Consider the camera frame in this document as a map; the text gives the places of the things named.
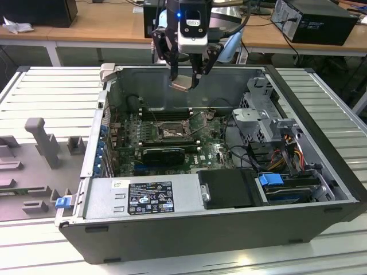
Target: metal rail table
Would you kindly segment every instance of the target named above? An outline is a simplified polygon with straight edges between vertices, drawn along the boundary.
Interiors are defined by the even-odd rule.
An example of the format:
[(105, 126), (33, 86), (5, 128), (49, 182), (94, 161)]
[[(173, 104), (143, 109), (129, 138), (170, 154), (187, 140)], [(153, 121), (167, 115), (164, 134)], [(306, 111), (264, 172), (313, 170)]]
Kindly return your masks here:
[[(18, 135), (23, 142), (32, 142), (32, 139), (11, 122), (25, 119), (30, 113), (47, 115), (45, 120), (50, 124), (60, 112), (67, 113), (70, 119), (63, 121), (63, 130), (88, 129), (95, 100), (86, 97), (85, 101), (78, 101), (77, 98), (95, 95), (103, 89), (96, 78), (97, 70), (33, 67), (27, 73), (16, 73), (0, 94), (0, 125), (15, 125), (8, 128), (8, 133)], [(366, 125), (316, 74), (303, 69), (279, 69), (279, 72), (367, 186)], [(60, 130), (56, 138), (63, 140), (68, 134)], [(80, 134), (88, 138), (87, 130)], [(65, 272), (122, 275), (366, 274), (367, 215), (333, 225), (310, 243), (105, 265), (84, 262), (59, 233), (53, 218), (2, 222), (0, 255), (0, 274), (7, 275)]]

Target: gray plastic part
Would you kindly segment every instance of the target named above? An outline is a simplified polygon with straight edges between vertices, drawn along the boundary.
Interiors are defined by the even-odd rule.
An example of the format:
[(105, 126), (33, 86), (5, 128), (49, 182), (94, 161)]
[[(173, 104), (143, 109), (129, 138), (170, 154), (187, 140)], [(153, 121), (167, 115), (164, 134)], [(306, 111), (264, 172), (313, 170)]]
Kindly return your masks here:
[[(80, 170), (83, 164), (84, 155), (70, 156), (67, 147), (67, 140), (59, 142), (60, 152), (57, 154), (60, 160), (58, 169), (50, 169), (45, 158), (37, 152), (35, 143), (22, 143), (18, 148), (12, 148), (15, 158), (0, 160), (0, 179), (14, 179), (17, 183), (15, 188), (19, 190), (17, 195), (4, 194), (0, 197), (0, 222), (13, 221), (30, 218), (53, 218), (56, 215), (54, 204), (50, 202), (50, 196), (42, 198), (33, 198), (27, 192), (22, 193), (20, 190), (29, 188), (42, 188), (49, 186), (51, 190), (56, 189), (63, 197), (65, 190), (70, 189), (71, 194), (77, 193), (80, 183)], [(22, 162), (23, 169), (20, 170), (2, 170), (1, 161), (14, 163)], [(22, 210), (24, 201), (34, 201), (42, 199), (49, 207), (48, 212), (27, 214)]]
[[(50, 133), (47, 135), (47, 137), (49, 138), (51, 149), (53, 150), (53, 153), (57, 155), (60, 150), (60, 145), (58, 144), (55, 135), (53, 133)], [(38, 153), (40, 153), (40, 155), (43, 156), (44, 153), (40, 149), (40, 146), (38, 146), (38, 144), (36, 144), (35, 146), (36, 146)]]
[(27, 214), (45, 213), (48, 211), (48, 206), (44, 201), (28, 201), (23, 204), (22, 210)]
[(29, 69), (30, 69), (30, 66), (19, 66), (17, 69), (17, 72), (26, 73), (29, 71)]
[(70, 155), (84, 155), (85, 145), (81, 136), (70, 136), (68, 139), (68, 149)]
[(0, 145), (8, 145), (10, 148), (20, 146), (14, 136), (0, 136)]
[(39, 150), (43, 152), (45, 159), (51, 169), (55, 169), (60, 164), (60, 161), (55, 154), (55, 148), (52, 148), (52, 144), (44, 129), (45, 120), (41, 117), (30, 117), (24, 128), (27, 132), (30, 132), (36, 140)]
[(71, 195), (71, 191), (70, 191), (70, 189), (69, 189), (69, 188), (67, 188), (67, 189), (65, 190), (65, 195), (64, 195), (64, 196), (68, 196), (68, 195)]
[(51, 196), (51, 189), (47, 185), (47, 186), (44, 186), (43, 188), (40, 188), (38, 190), (29, 190), (28, 194), (33, 198), (34, 197), (48, 197), (48, 196)]
[(22, 167), (23, 167), (23, 164), (21, 162), (2, 162), (0, 160), (0, 172), (20, 170)]
[(59, 197), (61, 197), (61, 196), (58, 194), (57, 190), (56, 189), (52, 190), (51, 197), (50, 197), (50, 203), (55, 204), (56, 203), (56, 200)]
[(14, 179), (0, 179), (0, 189), (13, 188), (15, 184)]
[(0, 158), (14, 157), (8, 145), (0, 145)]

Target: floor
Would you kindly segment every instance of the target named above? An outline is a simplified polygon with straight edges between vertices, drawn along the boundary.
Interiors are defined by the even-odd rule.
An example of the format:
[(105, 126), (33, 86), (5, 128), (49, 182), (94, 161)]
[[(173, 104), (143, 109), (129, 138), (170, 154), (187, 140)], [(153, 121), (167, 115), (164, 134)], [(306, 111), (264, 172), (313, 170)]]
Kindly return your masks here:
[[(58, 54), (65, 66), (99, 66), (96, 49), (93, 48), (58, 48)], [(104, 62), (114, 62), (116, 64), (149, 64), (151, 60), (150, 50), (141, 49), (102, 49)], [(249, 64), (268, 64), (273, 63), (278, 68), (293, 68), (294, 56), (290, 54), (275, 54), (272, 57), (253, 53), (250, 55)], [(2, 89), (7, 80), (12, 77), (17, 70), (17, 66), (51, 66), (48, 54), (45, 48), (31, 46), (3, 46), (0, 50), (0, 89)], [(363, 92), (352, 94), (352, 91), (367, 73), (367, 62), (355, 73), (359, 66), (361, 58), (346, 57), (345, 63), (347, 70), (342, 70), (335, 65), (334, 58), (321, 56), (308, 56), (305, 58), (302, 67), (313, 68), (323, 78), (323, 80), (351, 107), (361, 97)], [(351, 81), (345, 87), (348, 78), (352, 76)]]

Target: desk leg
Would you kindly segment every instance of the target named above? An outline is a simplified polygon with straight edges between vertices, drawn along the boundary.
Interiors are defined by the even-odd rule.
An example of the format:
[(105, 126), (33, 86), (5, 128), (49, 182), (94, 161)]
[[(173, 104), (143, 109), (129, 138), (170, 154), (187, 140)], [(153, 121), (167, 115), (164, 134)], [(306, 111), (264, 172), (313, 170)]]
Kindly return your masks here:
[(52, 66), (61, 67), (62, 64), (60, 62), (60, 59), (59, 59), (59, 57), (57, 55), (57, 51), (56, 51), (56, 48), (57, 48), (56, 42), (47, 41), (45, 47), (46, 47), (46, 50), (48, 52), (48, 56), (50, 57)]
[(98, 56), (98, 62), (100, 62), (101, 64), (103, 63), (103, 55), (102, 55), (102, 49), (101, 48), (97, 48), (97, 56)]

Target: yellow wire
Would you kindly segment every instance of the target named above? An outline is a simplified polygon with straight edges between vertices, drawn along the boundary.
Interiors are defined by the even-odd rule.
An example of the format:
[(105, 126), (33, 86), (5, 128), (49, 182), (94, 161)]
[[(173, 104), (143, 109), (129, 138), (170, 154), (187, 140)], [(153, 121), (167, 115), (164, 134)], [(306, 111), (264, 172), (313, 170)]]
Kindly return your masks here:
[(273, 164), (268, 170), (272, 170), (274, 168), (277, 168), (277, 166), (281, 165), (284, 162), (284, 159), (281, 159), (277, 163)]
[(299, 159), (299, 168), (302, 169), (302, 166), (300, 165), (300, 160), (301, 160), (301, 156), (300, 153), (298, 151), (294, 151), (297, 155), (298, 155), (298, 159)]
[(139, 163), (141, 163), (141, 164), (144, 164), (143, 162), (141, 162), (141, 161), (139, 161), (139, 160), (136, 160), (136, 159), (133, 159), (132, 161), (133, 161), (133, 162), (139, 162)]

